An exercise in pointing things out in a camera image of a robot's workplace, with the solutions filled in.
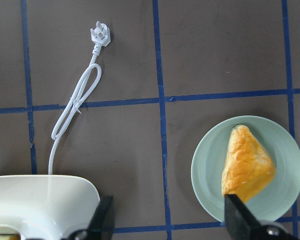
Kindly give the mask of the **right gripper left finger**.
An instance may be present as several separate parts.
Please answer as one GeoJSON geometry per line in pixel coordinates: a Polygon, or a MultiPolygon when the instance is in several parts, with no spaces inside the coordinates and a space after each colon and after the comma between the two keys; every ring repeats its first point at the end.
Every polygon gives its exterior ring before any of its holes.
{"type": "Polygon", "coordinates": [[[115,228],[114,197],[103,196],[87,227],[87,240],[111,240],[115,228]]]}

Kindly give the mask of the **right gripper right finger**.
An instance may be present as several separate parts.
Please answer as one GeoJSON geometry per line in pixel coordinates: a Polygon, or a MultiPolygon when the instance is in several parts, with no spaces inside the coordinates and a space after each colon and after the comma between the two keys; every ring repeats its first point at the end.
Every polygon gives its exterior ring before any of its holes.
{"type": "Polygon", "coordinates": [[[224,198],[224,224],[232,240],[257,240],[261,224],[236,194],[224,198]]]}

